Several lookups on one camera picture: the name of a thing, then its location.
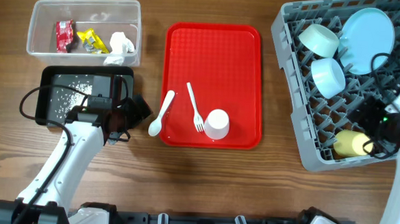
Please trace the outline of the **green bowl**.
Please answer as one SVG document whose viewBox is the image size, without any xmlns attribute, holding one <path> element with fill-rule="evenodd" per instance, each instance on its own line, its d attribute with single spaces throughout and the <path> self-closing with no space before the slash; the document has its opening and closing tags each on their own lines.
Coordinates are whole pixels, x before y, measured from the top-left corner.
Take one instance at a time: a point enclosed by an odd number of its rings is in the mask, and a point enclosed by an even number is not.
<svg viewBox="0 0 400 224">
<path fill-rule="evenodd" d="M 299 34 L 299 40 L 310 51 L 322 58 L 332 58 L 340 44 L 333 31 L 320 24 L 312 24 Z"/>
</svg>

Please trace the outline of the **yellow plastic cup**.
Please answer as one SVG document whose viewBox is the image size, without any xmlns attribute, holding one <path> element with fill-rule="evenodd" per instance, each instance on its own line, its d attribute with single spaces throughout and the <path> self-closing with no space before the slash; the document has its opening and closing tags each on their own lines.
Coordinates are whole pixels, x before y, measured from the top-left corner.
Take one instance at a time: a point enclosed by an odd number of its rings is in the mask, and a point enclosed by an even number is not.
<svg viewBox="0 0 400 224">
<path fill-rule="evenodd" d="M 335 135 L 334 151 L 344 158 L 369 154 L 374 144 L 364 133 L 342 130 Z"/>
</svg>

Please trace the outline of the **white plastic spoon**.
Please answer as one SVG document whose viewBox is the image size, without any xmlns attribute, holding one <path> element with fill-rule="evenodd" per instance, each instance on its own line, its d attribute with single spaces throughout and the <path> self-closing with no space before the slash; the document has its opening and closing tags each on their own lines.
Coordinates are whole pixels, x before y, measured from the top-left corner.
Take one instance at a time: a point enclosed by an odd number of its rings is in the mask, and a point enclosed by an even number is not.
<svg viewBox="0 0 400 224">
<path fill-rule="evenodd" d="M 175 97 L 175 91 L 174 90 L 167 91 L 166 96 L 164 98 L 164 101 L 162 103 L 162 106 L 160 108 L 158 116 L 156 117 L 156 119 L 154 119 L 151 122 L 151 124 L 149 126 L 148 134 L 150 136 L 156 136 L 162 130 L 162 118 L 165 115 L 168 107 L 172 103 L 174 97 Z"/>
</svg>

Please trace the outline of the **light blue plate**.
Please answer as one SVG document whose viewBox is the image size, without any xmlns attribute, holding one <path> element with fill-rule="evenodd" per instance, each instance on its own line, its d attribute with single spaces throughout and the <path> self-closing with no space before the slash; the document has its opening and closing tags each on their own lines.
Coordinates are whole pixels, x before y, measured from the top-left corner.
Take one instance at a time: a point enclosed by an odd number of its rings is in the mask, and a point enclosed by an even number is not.
<svg viewBox="0 0 400 224">
<path fill-rule="evenodd" d="M 365 75 L 385 64 L 385 56 L 395 45 L 395 29 L 390 18 L 377 8 L 364 8 L 350 16 L 342 27 L 338 59 L 349 72 Z"/>
</svg>

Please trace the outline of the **light blue bowl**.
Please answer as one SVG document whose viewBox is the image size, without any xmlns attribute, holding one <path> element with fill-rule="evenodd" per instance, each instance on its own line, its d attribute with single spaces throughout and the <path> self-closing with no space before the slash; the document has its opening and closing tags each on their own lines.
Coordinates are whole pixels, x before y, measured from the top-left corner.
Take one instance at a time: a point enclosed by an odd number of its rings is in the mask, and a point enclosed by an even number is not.
<svg viewBox="0 0 400 224">
<path fill-rule="evenodd" d="M 331 99 L 345 89 L 345 74 L 335 59 L 314 60 L 311 74 L 318 91 L 326 99 Z"/>
</svg>

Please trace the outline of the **yellow snack wrapper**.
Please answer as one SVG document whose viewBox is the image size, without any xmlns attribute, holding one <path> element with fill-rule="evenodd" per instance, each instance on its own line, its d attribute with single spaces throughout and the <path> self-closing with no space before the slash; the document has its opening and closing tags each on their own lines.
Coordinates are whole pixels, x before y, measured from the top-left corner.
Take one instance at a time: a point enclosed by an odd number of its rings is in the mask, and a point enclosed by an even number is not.
<svg viewBox="0 0 400 224">
<path fill-rule="evenodd" d="M 109 53 L 106 45 L 96 34 L 93 28 L 89 28 L 86 31 L 77 32 L 78 38 L 81 40 L 83 48 L 88 53 Z"/>
</svg>

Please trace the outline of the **white tissue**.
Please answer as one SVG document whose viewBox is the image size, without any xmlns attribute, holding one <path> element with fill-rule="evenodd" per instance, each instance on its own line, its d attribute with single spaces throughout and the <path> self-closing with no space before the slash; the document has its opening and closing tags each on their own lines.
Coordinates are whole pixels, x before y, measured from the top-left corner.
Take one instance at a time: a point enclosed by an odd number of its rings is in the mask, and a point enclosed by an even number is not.
<svg viewBox="0 0 400 224">
<path fill-rule="evenodd" d="M 114 32 L 112 34 L 112 37 L 110 38 L 110 46 L 112 51 L 105 59 L 103 63 L 104 66 L 122 66 L 125 61 L 125 58 L 122 55 L 133 53 L 135 51 L 134 44 L 123 32 Z"/>
</svg>

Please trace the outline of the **white plastic cup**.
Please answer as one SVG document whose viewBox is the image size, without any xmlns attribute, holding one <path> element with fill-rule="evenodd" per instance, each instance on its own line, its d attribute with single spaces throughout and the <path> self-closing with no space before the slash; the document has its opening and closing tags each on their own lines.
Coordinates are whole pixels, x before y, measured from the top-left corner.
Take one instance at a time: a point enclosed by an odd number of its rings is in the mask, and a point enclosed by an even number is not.
<svg viewBox="0 0 400 224">
<path fill-rule="evenodd" d="M 229 116 L 222 109 L 212 110 L 204 123 L 205 134 L 213 140 L 220 140 L 229 133 Z"/>
</svg>

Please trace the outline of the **white plastic fork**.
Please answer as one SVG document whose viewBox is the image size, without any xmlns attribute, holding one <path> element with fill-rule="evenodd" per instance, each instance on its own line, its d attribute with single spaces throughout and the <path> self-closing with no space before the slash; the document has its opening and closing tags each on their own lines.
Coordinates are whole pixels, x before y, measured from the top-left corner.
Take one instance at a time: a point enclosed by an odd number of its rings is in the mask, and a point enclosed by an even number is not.
<svg viewBox="0 0 400 224">
<path fill-rule="evenodd" d="M 197 109 L 197 103 L 196 103 L 196 100 L 195 100 L 195 96 L 194 96 L 194 93 L 193 93 L 192 86 L 191 86 L 190 82 L 186 83 L 186 85 L 187 85 L 188 94 L 189 94 L 189 97 L 190 97 L 190 100 L 191 100 L 191 103 L 192 103 L 192 108 L 194 110 L 193 123 L 195 125 L 196 130 L 199 133 L 204 132 L 205 129 L 204 129 L 204 124 L 203 124 L 203 118 L 201 117 L 201 115 L 199 114 L 199 111 Z"/>
</svg>

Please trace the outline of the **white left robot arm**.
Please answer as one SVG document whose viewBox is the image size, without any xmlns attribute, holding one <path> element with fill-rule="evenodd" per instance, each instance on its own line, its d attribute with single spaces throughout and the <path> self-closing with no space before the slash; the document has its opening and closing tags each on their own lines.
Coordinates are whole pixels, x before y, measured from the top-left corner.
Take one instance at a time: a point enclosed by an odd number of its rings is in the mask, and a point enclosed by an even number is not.
<svg viewBox="0 0 400 224">
<path fill-rule="evenodd" d="M 111 204 L 88 202 L 73 216 L 68 210 L 86 168 L 106 142 L 120 141 L 150 114 L 141 95 L 125 98 L 121 107 L 75 106 L 33 182 L 15 200 L 0 200 L 0 224 L 125 224 Z"/>
</svg>

